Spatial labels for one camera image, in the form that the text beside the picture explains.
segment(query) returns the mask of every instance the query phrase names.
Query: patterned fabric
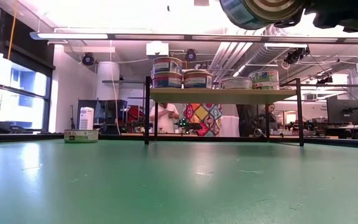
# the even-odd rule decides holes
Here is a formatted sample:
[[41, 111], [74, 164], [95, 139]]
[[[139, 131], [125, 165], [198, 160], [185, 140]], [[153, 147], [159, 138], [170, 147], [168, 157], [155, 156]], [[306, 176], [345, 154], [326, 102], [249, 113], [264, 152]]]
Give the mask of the patterned fabric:
[[217, 137], [221, 129], [222, 105], [192, 103], [183, 112], [188, 122], [199, 123], [199, 136]]

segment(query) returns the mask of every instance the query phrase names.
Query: white shirt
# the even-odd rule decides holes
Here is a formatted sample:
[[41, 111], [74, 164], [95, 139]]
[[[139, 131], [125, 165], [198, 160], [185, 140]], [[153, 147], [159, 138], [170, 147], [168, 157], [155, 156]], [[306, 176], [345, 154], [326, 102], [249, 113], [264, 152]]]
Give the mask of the white shirt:
[[[161, 105], [158, 105], [158, 114], [160, 114], [161, 112], [164, 112], [164, 111], [169, 111], [169, 112], [173, 112], [174, 114], [179, 114], [175, 105], [173, 105], [171, 103], [169, 103], [167, 105], [167, 108], [163, 108]], [[153, 106], [153, 108], [150, 111], [150, 117], [154, 116], [154, 114], [155, 114], [155, 106]], [[175, 133], [175, 131], [173, 129], [173, 118], [169, 118], [168, 115], [169, 114], [167, 113], [163, 116], [159, 116], [158, 130], [160, 128], [162, 128], [163, 133]]]

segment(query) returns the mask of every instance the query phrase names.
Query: ceiling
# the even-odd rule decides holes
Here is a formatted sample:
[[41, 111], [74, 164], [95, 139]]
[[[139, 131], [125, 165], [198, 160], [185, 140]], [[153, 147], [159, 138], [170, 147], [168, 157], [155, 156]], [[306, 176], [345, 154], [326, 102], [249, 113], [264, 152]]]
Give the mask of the ceiling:
[[[16, 0], [0, 0], [0, 7], [12, 13]], [[233, 34], [234, 27], [220, 8], [218, 0], [210, 0], [209, 6], [194, 6], [194, 0], [19, 0], [17, 5], [17, 18], [34, 30], [40, 32], [137, 32], [137, 33], [177, 33], [177, 34]], [[308, 36], [343, 36], [340, 27], [321, 30], [308, 27], [312, 16], [302, 18], [300, 24], [293, 29], [277, 31], [274, 35], [283, 35], [287, 32], [291, 35]], [[218, 52], [219, 46], [224, 45], [217, 42], [168, 42], [170, 50], [195, 49], [198, 54], [197, 60], [212, 60]], [[113, 62], [127, 62], [146, 59], [145, 41], [112, 41], [109, 40], [86, 40], [70, 41], [65, 45], [65, 51], [74, 59], [79, 60], [83, 53], [71, 52], [71, 47], [114, 47], [114, 53], [109, 49], [102, 53], [95, 53], [98, 61], [112, 60]], [[280, 81], [288, 77], [308, 78], [321, 72], [318, 65], [292, 65], [288, 70], [281, 67], [281, 62], [288, 48], [270, 48], [272, 55], [259, 55], [263, 44], [253, 44], [241, 57], [236, 58], [231, 69], [238, 69], [245, 63], [277, 63], [280, 72]], [[311, 54], [319, 62], [336, 60], [338, 55], [341, 60], [348, 62], [358, 61], [358, 45], [310, 45]], [[175, 55], [180, 59], [184, 55]], [[311, 57], [304, 58], [301, 62], [315, 62]], [[143, 60], [134, 63], [122, 63], [120, 65], [121, 75], [126, 80], [143, 80], [150, 74], [152, 62]], [[354, 67], [353, 64], [325, 63], [324, 69], [337, 67], [347, 69]], [[246, 67], [240, 74], [246, 76], [248, 73], [263, 67]], [[223, 76], [232, 75], [234, 72], [225, 72]]]

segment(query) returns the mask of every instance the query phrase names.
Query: wooden shelf board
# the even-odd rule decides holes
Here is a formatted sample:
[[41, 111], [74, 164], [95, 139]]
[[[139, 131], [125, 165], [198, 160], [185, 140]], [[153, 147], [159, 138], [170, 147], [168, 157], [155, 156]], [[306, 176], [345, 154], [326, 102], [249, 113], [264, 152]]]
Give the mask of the wooden shelf board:
[[267, 104], [296, 95], [295, 90], [210, 90], [152, 88], [151, 99], [159, 103]]

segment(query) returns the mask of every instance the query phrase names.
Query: black cable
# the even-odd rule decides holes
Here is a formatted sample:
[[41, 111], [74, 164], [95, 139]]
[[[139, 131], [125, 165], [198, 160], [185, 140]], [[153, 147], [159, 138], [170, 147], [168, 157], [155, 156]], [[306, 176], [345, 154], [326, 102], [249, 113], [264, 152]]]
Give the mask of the black cable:
[[[320, 66], [321, 69], [323, 69], [324, 73], [327, 73], [327, 71], [323, 68], [323, 66], [320, 65], [320, 63], [313, 57], [313, 55], [309, 52], [310, 57], [313, 58], [313, 60], [318, 64], [318, 66]], [[345, 90], [349, 95], [351, 95], [353, 98], [355, 98], [356, 100], [358, 100], [355, 96], [352, 95], [352, 93], [350, 93], [347, 89], [343, 88], [343, 86], [341, 86], [341, 88], [343, 90]]]

